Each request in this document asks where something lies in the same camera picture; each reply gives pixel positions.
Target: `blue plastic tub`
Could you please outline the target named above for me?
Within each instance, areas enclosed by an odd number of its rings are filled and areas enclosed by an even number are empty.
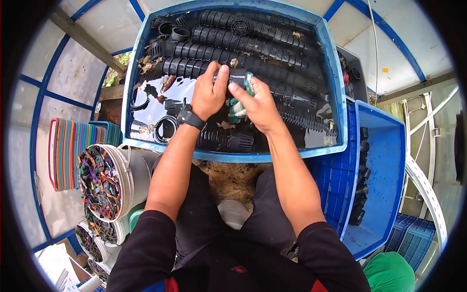
[[[416,219],[407,228],[398,252],[413,268],[414,272],[422,262],[435,236],[433,221]]]
[[[381,247],[391,233],[404,183],[405,125],[360,100],[349,106],[349,112],[355,112],[358,131],[360,127],[368,128],[370,145],[365,216],[360,226],[348,225],[342,238],[354,258],[360,260]]]
[[[188,1],[186,3],[173,5],[164,9],[154,11],[146,16],[144,19],[141,29],[138,33],[138,37],[134,43],[130,62],[128,64],[128,74],[125,79],[125,87],[123,92],[123,107],[121,116],[121,130],[123,133],[123,143],[125,145],[140,147],[149,149],[152,151],[164,152],[166,146],[155,142],[140,141],[131,139],[129,136],[130,125],[132,121],[132,115],[130,113],[130,102],[132,99],[133,86],[138,75],[137,60],[142,56],[143,48],[146,39],[150,32],[151,22],[158,15],[167,14],[178,14],[186,11],[194,11],[200,9],[216,9],[216,8],[249,8],[264,13],[274,13],[278,11],[281,15],[306,22],[315,27],[316,34],[319,42],[325,53],[324,63],[327,66],[329,73],[329,91],[330,95],[334,98],[330,98],[333,101],[331,108],[335,113],[334,120],[337,121],[339,129],[340,143],[325,148],[303,150],[300,152],[301,157],[316,157],[320,155],[342,152],[347,147],[347,106],[344,90],[344,81],[342,77],[342,71],[340,69],[340,61],[337,55],[336,46],[334,40],[331,37],[327,21],[322,17],[315,15],[311,12],[302,10],[297,7],[289,6],[284,3],[270,1],[270,0],[236,0],[235,2],[224,2],[219,0],[196,0]],[[231,162],[231,163],[260,163],[260,162],[271,162],[270,154],[230,154],[230,153],[219,153],[210,151],[196,150],[193,158],[208,160],[208,161],[219,161],[219,162]]]
[[[389,234],[389,239],[384,245],[383,252],[398,251],[407,228],[409,228],[416,219],[417,218],[414,216],[398,213],[391,234]]]
[[[354,201],[360,161],[360,130],[355,111],[347,114],[348,142],[344,152],[306,159],[311,175],[318,185],[321,209],[326,221],[344,236]]]

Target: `stacked blue crates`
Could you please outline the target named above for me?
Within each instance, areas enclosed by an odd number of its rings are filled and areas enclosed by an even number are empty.
[[[433,221],[416,219],[408,228],[402,239],[398,252],[404,257],[414,271],[418,269],[435,236]]]
[[[414,216],[398,213],[389,239],[384,245],[383,252],[398,251],[407,228],[409,228],[416,219],[417,218]]]

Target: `green cleaning rag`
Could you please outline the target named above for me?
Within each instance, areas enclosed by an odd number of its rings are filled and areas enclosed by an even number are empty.
[[[363,267],[371,292],[413,292],[415,274],[412,267],[395,251],[382,252]]]

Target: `black pipe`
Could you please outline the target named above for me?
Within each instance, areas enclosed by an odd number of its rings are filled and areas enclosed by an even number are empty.
[[[251,10],[231,10],[231,9],[223,9],[224,12],[235,14],[238,17],[243,17],[247,19],[251,19],[254,21],[264,22],[266,24],[271,25],[279,25],[281,27],[291,29],[291,30],[299,30],[300,32],[307,32],[307,34],[314,36],[315,35],[315,28],[311,25],[304,24],[299,21],[295,21],[291,18],[283,17],[276,14],[264,14],[264,13],[256,13]]]
[[[276,105],[279,114],[284,122],[288,122],[302,128],[310,129],[317,132],[326,132],[327,136],[337,137],[337,126],[334,125],[331,129],[330,123],[324,123],[324,120],[308,111],[292,109],[284,105]]]
[[[196,138],[196,148],[209,151],[230,150],[249,153],[253,141],[253,136],[244,133],[232,133],[227,130],[202,130]]]
[[[306,93],[317,93],[316,84],[308,79],[305,79],[303,76],[289,72],[284,68],[265,63],[261,59],[247,57],[235,51],[227,51],[219,48],[207,47],[194,43],[176,43],[173,52],[171,53],[170,51],[171,49],[167,48],[167,56],[205,61],[217,61],[219,62],[219,64],[226,65],[230,65],[233,59],[237,59],[238,67],[245,68],[255,75],[261,75],[270,79],[286,83],[292,87],[299,88],[300,90],[303,90]],[[192,78],[192,76],[186,75],[177,74],[177,76]]]
[[[297,109],[316,109],[318,101],[315,98],[301,92],[300,90],[267,78],[263,78],[259,75],[256,75],[255,77],[269,86],[269,91],[271,91],[272,97],[276,103],[283,103],[288,107]]]
[[[192,17],[197,19],[200,24],[231,29],[238,35],[253,34],[275,43],[291,46],[294,49],[303,52],[305,56],[313,56],[316,54],[315,50],[319,49],[313,48],[309,44],[306,44],[303,39],[296,38],[294,35],[286,33],[283,30],[274,28],[259,21],[241,18],[234,14],[204,9],[200,12],[194,12]]]
[[[232,31],[223,28],[197,25],[194,27],[191,34],[191,41],[202,45],[263,55],[265,57],[272,58],[273,60],[284,62],[290,67],[300,69],[307,74],[310,74],[310,76],[322,76],[321,69],[317,61],[314,65],[311,65],[302,57],[290,54],[287,49],[273,45],[270,42],[263,42],[256,38],[239,36],[234,34]]]

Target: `round grate cover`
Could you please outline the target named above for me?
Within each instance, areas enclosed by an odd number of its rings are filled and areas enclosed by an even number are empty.
[[[232,22],[230,29],[239,36],[247,35],[250,32],[251,24],[248,20],[237,18]]]

